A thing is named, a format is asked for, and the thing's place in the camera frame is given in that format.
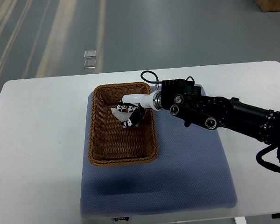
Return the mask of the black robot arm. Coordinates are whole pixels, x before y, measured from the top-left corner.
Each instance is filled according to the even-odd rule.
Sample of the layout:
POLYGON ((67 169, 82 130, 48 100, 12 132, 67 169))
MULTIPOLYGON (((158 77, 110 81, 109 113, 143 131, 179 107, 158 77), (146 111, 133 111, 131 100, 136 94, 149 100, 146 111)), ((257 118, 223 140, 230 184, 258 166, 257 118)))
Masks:
POLYGON ((256 161, 273 172, 280 173, 280 112, 247 105, 238 98, 209 97, 201 94, 193 77, 153 81, 161 91, 153 98, 157 109, 191 124, 215 130, 227 128, 267 144, 256 161))

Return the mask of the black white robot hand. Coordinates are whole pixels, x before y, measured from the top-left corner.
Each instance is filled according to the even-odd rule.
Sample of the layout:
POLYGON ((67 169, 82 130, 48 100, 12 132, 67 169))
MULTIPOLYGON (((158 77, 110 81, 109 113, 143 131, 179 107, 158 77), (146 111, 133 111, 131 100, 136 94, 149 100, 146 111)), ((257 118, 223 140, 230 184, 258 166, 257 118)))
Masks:
POLYGON ((123 128, 139 126, 146 109, 157 110, 154 95, 153 92, 151 94, 129 94, 122 97, 116 109, 120 112, 132 113, 128 120, 121 122, 123 128))

